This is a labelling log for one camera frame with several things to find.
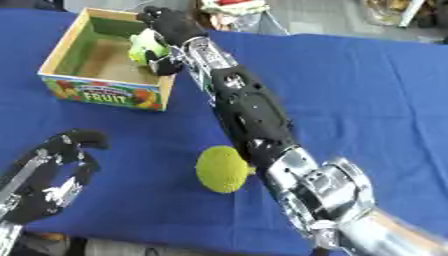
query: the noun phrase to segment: table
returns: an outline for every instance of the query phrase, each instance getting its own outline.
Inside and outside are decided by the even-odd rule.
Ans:
[[[111,149],[63,214],[27,226],[141,243],[308,255],[256,177],[237,193],[206,190],[200,152],[228,144],[206,96],[181,73],[165,113],[55,99],[36,72],[74,14],[0,10],[0,165],[69,128],[105,132]],[[212,37],[278,96],[319,161],[343,155],[371,177],[378,204],[448,236],[448,48],[334,36]]]

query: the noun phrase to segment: robotic arm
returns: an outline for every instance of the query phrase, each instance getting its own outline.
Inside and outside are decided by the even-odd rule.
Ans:
[[[293,138],[292,122],[272,93],[185,13],[147,7],[137,19],[171,49],[168,57],[153,58],[148,65],[165,75],[167,61],[188,68],[200,90],[210,96],[213,112],[235,148],[257,167],[302,236],[318,247],[342,249],[352,256],[448,255],[445,240],[378,209],[372,185],[356,165],[344,158],[317,164]]]

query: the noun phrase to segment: silver metal component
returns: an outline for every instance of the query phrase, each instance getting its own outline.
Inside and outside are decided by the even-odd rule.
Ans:
[[[267,181],[284,213],[305,237],[312,235],[310,225],[315,221],[308,207],[291,192],[301,179],[318,168],[317,163],[301,147],[286,151],[267,171]]]
[[[338,228],[341,246],[357,256],[447,256],[442,238],[431,236],[375,208]]]
[[[278,195],[277,201],[294,228],[305,238],[313,239],[311,225],[316,221],[308,207],[293,193]]]
[[[68,137],[67,135],[62,135],[61,137],[62,137],[62,141],[63,141],[65,144],[72,144],[72,140],[71,140],[70,137]]]
[[[191,77],[202,91],[205,90],[209,94],[213,104],[215,95],[211,84],[211,71],[234,67],[238,63],[208,37],[195,37],[188,40],[183,44],[182,51],[184,53],[183,62],[188,66]],[[244,86],[240,77],[228,79],[228,86],[231,88]]]
[[[266,177],[294,227],[327,249],[340,247],[339,225],[359,218],[374,207],[369,179],[344,158],[319,167],[303,148],[296,147],[280,157],[268,169]],[[330,219],[317,217],[322,213]]]
[[[43,192],[46,193],[45,200],[48,202],[53,201],[59,207],[66,207],[73,202],[82,187],[75,177],[71,177],[62,186],[47,188]]]
[[[0,191],[0,205],[8,205],[11,202],[11,195],[36,171],[36,169],[48,162],[51,158],[48,156],[48,151],[39,149],[36,151],[37,156],[32,158],[25,166],[12,178],[12,180]],[[2,218],[7,211],[3,209],[0,211],[0,218]]]
[[[288,150],[267,171],[271,186],[279,193],[287,192],[310,172],[318,169],[316,161],[301,147]]]
[[[14,210],[20,203],[22,197],[16,194],[11,194],[8,199],[0,204],[0,218],[5,216],[8,212]]]
[[[317,246],[326,249],[339,248],[337,224],[330,220],[318,220],[311,225],[314,241]]]
[[[22,226],[7,221],[0,223],[0,256],[8,256],[22,233]]]
[[[57,165],[59,165],[59,166],[61,166],[62,164],[63,164],[63,162],[62,162],[62,156],[61,155],[59,155],[59,154],[56,154],[55,156],[55,162],[56,162],[56,164]]]
[[[371,210],[375,206],[375,198],[370,180],[355,164],[350,163],[347,159],[339,157],[331,162],[325,163],[324,166],[334,166],[342,171],[354,184],[356,190],[354,192],[353,205],[344,215],[341,216],[339,222],[346,222],[363,215],[366,211]]]

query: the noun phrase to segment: floor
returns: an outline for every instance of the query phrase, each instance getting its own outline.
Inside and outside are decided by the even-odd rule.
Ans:
[[[391,40],[434,42],[448,35],[441,29],[396,28],[373,25],[361,7],[362,0],[267,0],[271,12],[290,33],[330,34]],[[188,0],[66,0],[73,12],[83,7],[141,10],[151,4],[186,10]]]

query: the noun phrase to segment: black robotic claw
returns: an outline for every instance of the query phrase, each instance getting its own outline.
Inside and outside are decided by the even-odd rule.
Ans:
[[[56,134],[24,154],[0,177],[0,220],[16,224],[59,213],[89,183],[96,160],[82,148],[106,149],[104,134],[73,129]],[[61,187],[50,187],[57,168],[77,162],[72,176]]]

